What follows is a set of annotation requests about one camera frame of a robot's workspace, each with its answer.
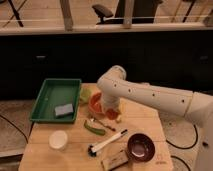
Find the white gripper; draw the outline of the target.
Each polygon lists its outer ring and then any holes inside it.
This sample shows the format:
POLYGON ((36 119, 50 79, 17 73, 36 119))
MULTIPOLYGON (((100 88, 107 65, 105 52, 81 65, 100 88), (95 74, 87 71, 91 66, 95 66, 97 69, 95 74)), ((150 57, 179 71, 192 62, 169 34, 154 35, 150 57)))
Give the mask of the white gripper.
MULTIPOLYGON (((119 104, 120 104, 119 97, 114 97, 105 94, 101 96, 101 107, 104 112, 106 112, 108 109, 117 110, 119 108, 119 104)), ((122 121, 121 114, 118 114, 115 121, 116 123, 120 123, 122 121)))

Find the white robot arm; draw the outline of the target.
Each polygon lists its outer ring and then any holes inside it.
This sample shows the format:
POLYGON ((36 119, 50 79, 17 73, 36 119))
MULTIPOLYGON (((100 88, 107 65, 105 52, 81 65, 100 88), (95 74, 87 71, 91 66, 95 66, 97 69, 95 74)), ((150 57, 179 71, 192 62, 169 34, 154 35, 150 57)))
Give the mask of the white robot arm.
POLYGON ((194 171, 213 171, 213 95, 176 88, 133 83, 126 80, 126 71, 112 66, 97 81, 102 92, 101 106, 106 112, 116 109, 120 99, 146 105, 185 118, 203 129, 194 171))

